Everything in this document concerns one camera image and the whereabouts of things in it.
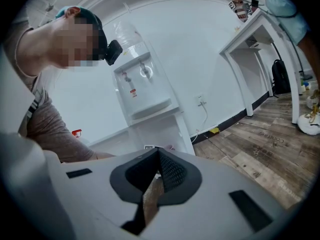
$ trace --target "white desk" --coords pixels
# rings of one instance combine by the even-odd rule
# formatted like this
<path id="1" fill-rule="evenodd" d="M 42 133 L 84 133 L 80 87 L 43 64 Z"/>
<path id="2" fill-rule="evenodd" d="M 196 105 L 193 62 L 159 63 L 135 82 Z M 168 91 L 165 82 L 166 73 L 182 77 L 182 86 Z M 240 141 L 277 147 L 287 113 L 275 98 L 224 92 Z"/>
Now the white desk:
<path id="1" fill-rule="evenodd" d="M 260 70 L 262 71 L 269 95 L 273 96 L 270 74 L 262 63 L 261 56 L 258 52 L 260 49 L 249 48 L 246 44 L 246 40 L 255 34 L 265 39 L 269 39 L 271 42 L 273 41 L 287 70 L 292 95 L 292 123 L 296 124 L 299 118 L 299 94 L 302 93 L 300 74 L 296 64 L 297 59 L 295 58 L 292 49 L 284 41 L 284 35 L 282 35 L 282 32 L 281 28 L 273 20 L 271 20 L 260 9 L 257 9 L 219 53 L 230 63 L 240 86 L 247 115 L 252 116 L 254 112 L 252 101 L 249 100 L 249 89 L 241 68 L 237 63 L 237 59 L 233 57 L 232 53 L 236 50 L 238 52 L 245 50 L 246 52 L 250 51 L 251 53 L 255 53 L 256 59 L 260 64 Z"/>

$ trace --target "red object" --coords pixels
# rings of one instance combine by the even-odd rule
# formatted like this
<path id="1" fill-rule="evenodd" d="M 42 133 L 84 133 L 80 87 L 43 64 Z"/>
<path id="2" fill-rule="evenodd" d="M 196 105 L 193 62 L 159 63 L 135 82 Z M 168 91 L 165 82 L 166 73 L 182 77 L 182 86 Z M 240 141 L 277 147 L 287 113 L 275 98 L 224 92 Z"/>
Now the red object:
<path id="1" fill-rule="evenodd" d="M 79 138 L 81 136 L 81 132 L 82 130 L 81 129 L 78 129 L 78 130 L 73 130 L 71 133 L 73 136 L 75 136 L 76 138 Z"/>

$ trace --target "neck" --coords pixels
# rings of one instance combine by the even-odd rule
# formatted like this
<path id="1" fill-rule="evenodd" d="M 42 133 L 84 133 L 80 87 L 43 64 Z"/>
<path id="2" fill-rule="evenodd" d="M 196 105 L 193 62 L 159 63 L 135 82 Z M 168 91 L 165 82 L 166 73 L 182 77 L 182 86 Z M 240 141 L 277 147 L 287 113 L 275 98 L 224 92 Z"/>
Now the neck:
<path id="1" fill-rule="evenodd" d="M 17 47 L 16 60 L 19 68 L 28 76 L 37 76 L 51 64 L 53 40 L 51 24 L 26 32 Z"/>

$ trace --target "ear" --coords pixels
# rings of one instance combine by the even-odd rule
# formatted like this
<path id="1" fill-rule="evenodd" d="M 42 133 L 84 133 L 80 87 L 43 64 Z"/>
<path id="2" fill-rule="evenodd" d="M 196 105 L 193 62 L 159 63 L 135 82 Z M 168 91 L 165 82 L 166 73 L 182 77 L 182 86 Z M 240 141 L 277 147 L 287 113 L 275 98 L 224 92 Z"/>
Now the ear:
<path id="1" fill-rule="evenodd" d="M 64 10 L 64 16 L 66 18 L 74 17 L 80 13 L 81 9 L 79 7 L 73 6 Z"/>

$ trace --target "white power cord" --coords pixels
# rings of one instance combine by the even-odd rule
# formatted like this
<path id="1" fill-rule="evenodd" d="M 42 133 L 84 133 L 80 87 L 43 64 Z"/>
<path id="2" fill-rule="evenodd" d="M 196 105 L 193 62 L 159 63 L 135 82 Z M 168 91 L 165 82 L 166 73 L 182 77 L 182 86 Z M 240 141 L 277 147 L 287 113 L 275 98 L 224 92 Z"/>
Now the white power cord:
<path id="1" fill-rule="evenodd" d="M 202 129 L 202 128 L 204 127 L 205 122 L 206 122 L 207 119 L 208 119 L 208 112 L 207 112 L 207 110 L 206 110 L 206 108 L 205 108 L 205 103 L 204 103 L 203 101 L 201 101 L 201 106 L 203 107 L 204 112 L 205 112 L 205 119 L 203 120 L 200 129 Z M 198 135 L 199 135 L 199 132 L 200 132 L 200 130 L 196 133 L 196 136 L 195 136 L 195 138 L 193 139 L 193 141 L 191 141 L 191 143 L 194 143 L 194 142 L 195 142 L 195 140 L 197 139 L 197 137 L 198 137 Z"/>

